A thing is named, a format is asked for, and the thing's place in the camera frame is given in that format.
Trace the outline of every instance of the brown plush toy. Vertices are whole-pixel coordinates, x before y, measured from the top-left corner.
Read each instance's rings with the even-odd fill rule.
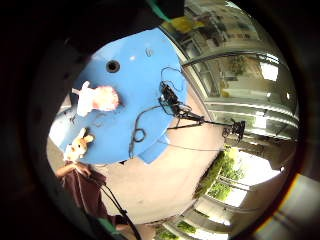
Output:
[[[88,143],[94,140],[93,135],[86,135],[86,132],[87,129],[82,128],[78,136],[72,141],[72,144],[67,145],[63,157],[64,161],[77,162],[80,158],[83,158],[84,154],[87,152]]]

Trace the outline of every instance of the person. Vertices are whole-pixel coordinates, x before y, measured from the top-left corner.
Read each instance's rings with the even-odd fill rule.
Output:
[[[133,230],[121,215],[108,214],[100,191],[102,185],[106,183],[104,175],[95,171],[91,165],[71,161],[65,161],[65,165],[58,168],[55,175],[79,208],[99,220],[108,220],[126,239],[136,239]],[[152,239],[155,235],[144,224],[138,224],[136,227],[139,234],[143,235],[143,239]]]
[[[55,175],[77,207],[93,217],[107,219],[113,226],[116,225],[116,217],[108,214],[102,202],[100,188],[106,182],[104,175],[95,171],[91,165],[72,161],[65,161],[64,166],[55,171]]]

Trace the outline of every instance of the white plush toy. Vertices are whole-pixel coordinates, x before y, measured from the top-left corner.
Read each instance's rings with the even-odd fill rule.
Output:
[[[68,144],[63,155],[64,161],[77,162],[80,158],[83,158],[87,152],[88,143],[94,140],[93,135],[86,135],[87,129],[82,128],[78,136],[72,141],[72,144]]]
[[[118,93],[111,86],[98,86],[89,88],[89,81],[83,83],[81,90],[72,89],[79,95],[77,114],[85,117],[93,109],[100,111],[113,111],[119,104]]]

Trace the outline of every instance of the black device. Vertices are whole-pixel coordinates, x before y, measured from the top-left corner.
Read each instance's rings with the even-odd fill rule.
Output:
[[[160,83],[160,92],[162,95],[158,100],[161,107],[165,113],[176,116],[180,111],[177,95],[174,93],[171,87],[164,82]]]

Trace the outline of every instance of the concrete floor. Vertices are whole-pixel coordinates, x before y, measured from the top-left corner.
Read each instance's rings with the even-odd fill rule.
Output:
[[[189,88],[187,104],[198,115],[206,116],[198,98]],[[171,144],[195,149],[219,149],[224,144],[222,127],[205,124],[200,127],[169,130]],[[62,152],[48,139],[47,154],[53,170],[62,166]],[[215,159],[217,151],[194,151],[168,146],[151,164],[138,158],[109,165],[95,165],[107,177],[119,203],[135,224],[150,223],[180,215],[193,202],[200,177]],[[117,209],[103,194],[111,215]]]

